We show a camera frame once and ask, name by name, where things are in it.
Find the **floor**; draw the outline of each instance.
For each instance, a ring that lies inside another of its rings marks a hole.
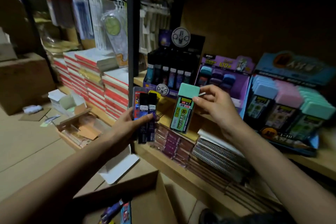
[[[20,121],[22,113],[7,116],[0,109],[0,201],[75,153],[59,138],[54,126],[67,119],[66,116],[61,115],[47,127],[40,126],[45,119],[57,114],[51,109],[40,121]],[[152,165],[141,159],[119,182],[154,170]],[[197,224],[199,214],[206,206],[165,175],[163,178],[178,222]],[[77,195],[106,186],[108,184],[96,174]]]

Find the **left hand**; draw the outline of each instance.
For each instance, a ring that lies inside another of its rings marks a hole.
[[[112,126],[112,129],[101,136],[101,139],[111,142],[111,151],[113,156],[117,156],[132,141],[133,133],[143,124],[151,121],[153,114],[142,116],[137,120],[132,120],[133,108],[129,108]]]

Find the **forearm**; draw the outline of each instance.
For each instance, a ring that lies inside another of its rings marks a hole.
[[[334,223],[336,199],[245,123],[232,142],[299,224]]]
[[[44,215],[50,219],[50,213],[59,215],[66,203],[112,157],[107,151],[111,144],[111,140],[100,138],[15,192],[0,204],[0,223],[30,223]]]

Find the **hand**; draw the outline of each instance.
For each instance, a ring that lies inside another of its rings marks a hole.
[[[153,119],[153,114],[142,116],[137,120],[132,120],[133,108],[129,108],[114,123],[112,129],[101,136],[101,140],[111,142],[112,157],[122,152],[132,141],[133,133],[143,124]]]
[[[214,85],[201,87],[200,93],[203,92],[206,94],[202,97],[194,97],[192,100],[211,115],[220,126],[223,135],[230,140],[232,133],[245,125],[230,95]]]

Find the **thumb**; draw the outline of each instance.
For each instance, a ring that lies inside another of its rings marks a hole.
[[[139,119],[133,120],[133,121],[132,121],[132,127],[133,127],[134,129],[137,129],[137,128],[139,128],[141,125],[143,125],[143,124],[149,122],[149,121],[152,120],[152,119],[153,119],[153,114],[152,114],[152,113],[150,113],[150,114],[148,114],[148,115],[144,115],[144,116],[142,116],[142,117],[139,118]]]
[[[210,112],[213,102],[210,102],[200,97],[193,97],[192,100],[195,102],[196,105]]]

